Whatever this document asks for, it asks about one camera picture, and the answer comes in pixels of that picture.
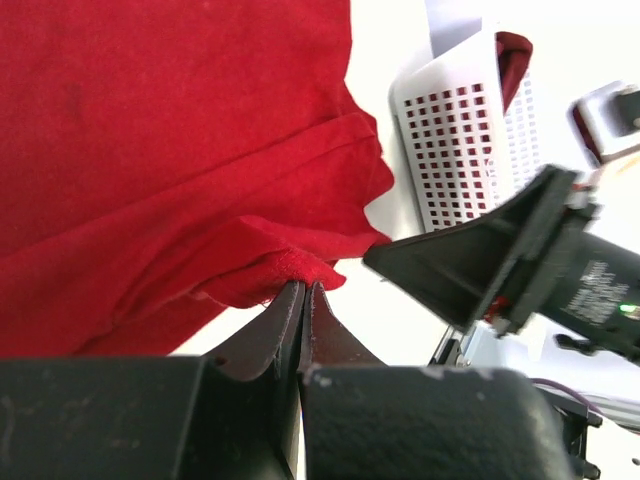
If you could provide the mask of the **bright red t shirt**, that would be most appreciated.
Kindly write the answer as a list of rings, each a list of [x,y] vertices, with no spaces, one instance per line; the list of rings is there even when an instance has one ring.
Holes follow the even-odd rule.
[[[1,354],[174,351],[387,237],[346,1],[1,5]]]

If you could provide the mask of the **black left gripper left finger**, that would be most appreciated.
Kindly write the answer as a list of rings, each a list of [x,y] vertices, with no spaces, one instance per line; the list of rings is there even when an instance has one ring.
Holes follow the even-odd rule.
[[[5,360],[5,479],[291,479],[306,289],[201,356]]]

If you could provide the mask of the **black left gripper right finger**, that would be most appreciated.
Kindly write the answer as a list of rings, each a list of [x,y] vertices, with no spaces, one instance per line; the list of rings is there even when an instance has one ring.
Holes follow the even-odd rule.
[[[366,365],[319,284],[304,321],[307,478],[573,478],[551,406],[523,375]]]

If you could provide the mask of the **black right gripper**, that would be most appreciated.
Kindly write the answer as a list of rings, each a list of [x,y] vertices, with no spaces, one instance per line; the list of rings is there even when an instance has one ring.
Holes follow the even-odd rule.
[[[556,345],[639,357],[639,257],[587,232],[597,213],[575,173],[545,167],[506,203],[466,223],[372,247],[364,264],[457,330],[490,315],[496,333],[535,314]]]

